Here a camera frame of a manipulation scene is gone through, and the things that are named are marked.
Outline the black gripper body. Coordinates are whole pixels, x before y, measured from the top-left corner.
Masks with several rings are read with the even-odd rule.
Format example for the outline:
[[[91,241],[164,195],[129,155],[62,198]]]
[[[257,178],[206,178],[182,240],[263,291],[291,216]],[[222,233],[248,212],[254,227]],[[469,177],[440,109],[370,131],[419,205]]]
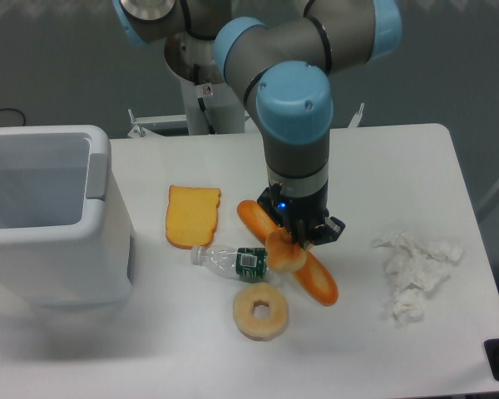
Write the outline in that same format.
[[[294,196],[279,182],[270,182],[257,202],[279,227],[296,222],[298,232],[304,229],[313,244],[328,244],[337,241],[345,230],[345,223],[327,208],[328,187],[326,181],[310,195]]]

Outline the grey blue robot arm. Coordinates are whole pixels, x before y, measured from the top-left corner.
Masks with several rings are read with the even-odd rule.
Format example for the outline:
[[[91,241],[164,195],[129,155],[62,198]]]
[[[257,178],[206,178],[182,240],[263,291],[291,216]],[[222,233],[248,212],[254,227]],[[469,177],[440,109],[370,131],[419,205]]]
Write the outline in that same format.
[[[235,17],[229,1],[116,1],[127,36],[138,43],[186,35],[195,79],[205,63],[238,97],[263,139],[266,214],[304,248],[338,239],[344,224],[327,208],[329,74],[394,51],[403,25],[394,1],[306,1],[302,16],[269,28]]]

